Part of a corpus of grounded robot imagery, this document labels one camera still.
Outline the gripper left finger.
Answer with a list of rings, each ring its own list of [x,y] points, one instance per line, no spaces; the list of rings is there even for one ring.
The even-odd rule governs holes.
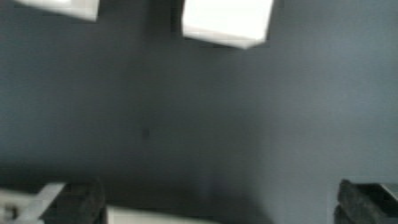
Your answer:
[[[106,224],[101,184],[48,183],[35,195],[0,190],[0,224]]]

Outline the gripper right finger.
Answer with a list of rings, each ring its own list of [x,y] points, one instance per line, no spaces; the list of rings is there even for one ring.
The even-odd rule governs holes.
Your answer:
[[[398,183],[341,180],[332,224],[398,224]]]

